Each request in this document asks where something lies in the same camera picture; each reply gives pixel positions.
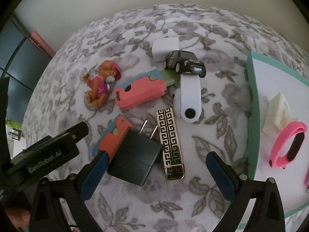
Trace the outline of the brown pink puppy figurine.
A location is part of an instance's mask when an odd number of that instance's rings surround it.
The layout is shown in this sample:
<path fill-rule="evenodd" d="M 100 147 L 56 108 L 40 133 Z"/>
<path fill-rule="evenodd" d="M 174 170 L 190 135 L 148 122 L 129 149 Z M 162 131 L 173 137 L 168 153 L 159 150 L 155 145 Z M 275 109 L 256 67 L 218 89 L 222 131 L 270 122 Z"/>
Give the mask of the brown pink puppy figurine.
<path fill-rule="evenodd" d="M 99 66 L 97 76 L 90 78 L 90 74 L 86 73 L 83 80 L 90 90 L 87 93 L 86 100 L 95 108 L 103 106 L 112 91 L 111 84 L 121 79 L 120 66 L 112 61 L 105 60 Z"/>

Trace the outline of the black power adapter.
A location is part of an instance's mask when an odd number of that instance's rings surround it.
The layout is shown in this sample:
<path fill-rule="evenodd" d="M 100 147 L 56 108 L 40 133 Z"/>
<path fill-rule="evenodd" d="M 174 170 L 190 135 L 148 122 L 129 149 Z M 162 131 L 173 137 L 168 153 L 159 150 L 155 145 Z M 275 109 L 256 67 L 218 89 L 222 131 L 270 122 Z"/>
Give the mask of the black power adapter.
<path fill-rule="evenodd" d="M 107 173 L 117 179 L 143 186 L 162 150 L 159 141 L 130 127 L 110 162 Z"/>

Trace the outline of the white power adapter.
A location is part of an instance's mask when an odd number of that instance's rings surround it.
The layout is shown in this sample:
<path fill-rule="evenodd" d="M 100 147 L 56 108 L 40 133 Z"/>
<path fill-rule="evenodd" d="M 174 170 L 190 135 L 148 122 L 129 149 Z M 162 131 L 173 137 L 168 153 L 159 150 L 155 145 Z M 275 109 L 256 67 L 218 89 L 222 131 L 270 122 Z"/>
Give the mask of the white power adapter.
<path fill-rule="evenodd" d="M 166 56 L 174 50 L 179 50 L 179 37 L 156 39 L 152 45 L 152 56 L 155 62 L 163 62 Z"/>

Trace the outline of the black gold patterned lighter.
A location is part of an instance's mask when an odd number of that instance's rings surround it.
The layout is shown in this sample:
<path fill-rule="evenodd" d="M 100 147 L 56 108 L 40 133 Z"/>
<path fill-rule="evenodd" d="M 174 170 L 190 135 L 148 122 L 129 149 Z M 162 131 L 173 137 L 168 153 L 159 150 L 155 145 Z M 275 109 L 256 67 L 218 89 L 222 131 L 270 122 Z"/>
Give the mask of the black gold patterned lighter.
<path fill-rule="evenodd" d="M 155 113 L 160 142 L 163 145 L 162 157 L 165 178 L 168 181 L 185 177 L 179 138 L 174 120 L 173 108 L 165 108 Z"/>

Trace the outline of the teal white box tray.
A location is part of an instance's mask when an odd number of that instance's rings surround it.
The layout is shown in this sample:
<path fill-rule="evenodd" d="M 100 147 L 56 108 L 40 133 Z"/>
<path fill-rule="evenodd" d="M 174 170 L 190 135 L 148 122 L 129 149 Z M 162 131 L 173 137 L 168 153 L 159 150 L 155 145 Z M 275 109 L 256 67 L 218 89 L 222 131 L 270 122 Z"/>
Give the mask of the teal white box tray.
<path fill-rule="evenodd" d="M 248 173 L 254 180 L 276 180 L 286 218 L 286 231 L 298 231 L 308 216 L 308 80 L 274 59 L 251 52 L 246 61 L 251 99 L 248 127 Z M 263 131 L 269 102 L 281 92 L 290 116 L 307 126 L 296 159 L 285 168 L 270 168 L 269 156 L 276 138 Z"/>

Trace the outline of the black toy car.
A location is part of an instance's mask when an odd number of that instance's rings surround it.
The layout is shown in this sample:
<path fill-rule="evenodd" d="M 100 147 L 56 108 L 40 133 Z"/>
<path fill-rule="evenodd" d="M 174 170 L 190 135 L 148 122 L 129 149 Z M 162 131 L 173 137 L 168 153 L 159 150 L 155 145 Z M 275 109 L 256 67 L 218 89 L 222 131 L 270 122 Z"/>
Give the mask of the black toy car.
<path fill-rule="evenodd" d="M 164 69 L 172 69 L 176 73 L 197 74 L 200 78 L 206 77 L 206 66 L 190 51 L 174 50 L 169 52 L 164 61 Z"/>

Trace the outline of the pink smart band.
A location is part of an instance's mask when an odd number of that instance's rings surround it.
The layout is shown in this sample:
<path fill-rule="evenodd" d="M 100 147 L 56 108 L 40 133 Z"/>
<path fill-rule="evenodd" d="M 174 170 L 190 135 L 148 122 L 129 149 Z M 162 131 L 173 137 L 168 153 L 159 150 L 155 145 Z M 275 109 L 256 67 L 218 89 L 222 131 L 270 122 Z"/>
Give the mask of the pink smart band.
<path fill-rule="evenodd" d="M 285 168 L 298 155 L 306 137 L 307 126 L 303 122 L 290 122 L 276 138 L 269 156 L 270 168 Z"/>

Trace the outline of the pink wooden furniture edge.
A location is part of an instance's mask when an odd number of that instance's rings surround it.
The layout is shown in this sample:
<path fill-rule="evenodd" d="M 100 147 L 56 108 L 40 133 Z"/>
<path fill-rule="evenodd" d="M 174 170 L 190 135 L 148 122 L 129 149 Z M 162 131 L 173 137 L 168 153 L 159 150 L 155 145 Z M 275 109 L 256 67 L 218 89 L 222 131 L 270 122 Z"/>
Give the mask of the pink wooden furniture edge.
<path fill-rule="evenodd" d="M 29 39 L 50 58 L 55 56 L 55 51 L 47 44 L 47 42 L 41 37 L 41 35 L 39 35 L 37 31 L 34 30 L 30 34 Z"/>

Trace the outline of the cream plastic piece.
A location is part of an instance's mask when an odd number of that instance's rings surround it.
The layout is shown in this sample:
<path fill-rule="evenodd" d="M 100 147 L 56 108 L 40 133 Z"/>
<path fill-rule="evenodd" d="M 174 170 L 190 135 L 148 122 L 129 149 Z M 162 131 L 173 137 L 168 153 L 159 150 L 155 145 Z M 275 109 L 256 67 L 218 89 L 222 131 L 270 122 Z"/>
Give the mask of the cream plastic piece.
<path fill-rule="evenodd" d="M 290 106 L 287 99 L 279 92 L 269 102 L 262 131 L 272 138 L 277 138 L 289 123 L 297 122 L 298 120 L 298 118 L 290 116 Z"/>

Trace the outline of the orange blue folding tool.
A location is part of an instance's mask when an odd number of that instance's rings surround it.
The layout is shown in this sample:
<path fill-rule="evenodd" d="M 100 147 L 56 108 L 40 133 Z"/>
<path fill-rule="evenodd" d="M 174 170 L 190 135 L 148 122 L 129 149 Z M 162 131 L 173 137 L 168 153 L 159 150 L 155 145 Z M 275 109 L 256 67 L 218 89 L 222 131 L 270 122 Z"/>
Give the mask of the orange blue folding tool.
<path fill-rule="evenodd" d="M 130 127 L 132 127 L 131 122 L 122 114 L 118 114 L 94 145 L 92 157 L 95 157 L 100 151 L 106 151 L 112 161 Z"/>

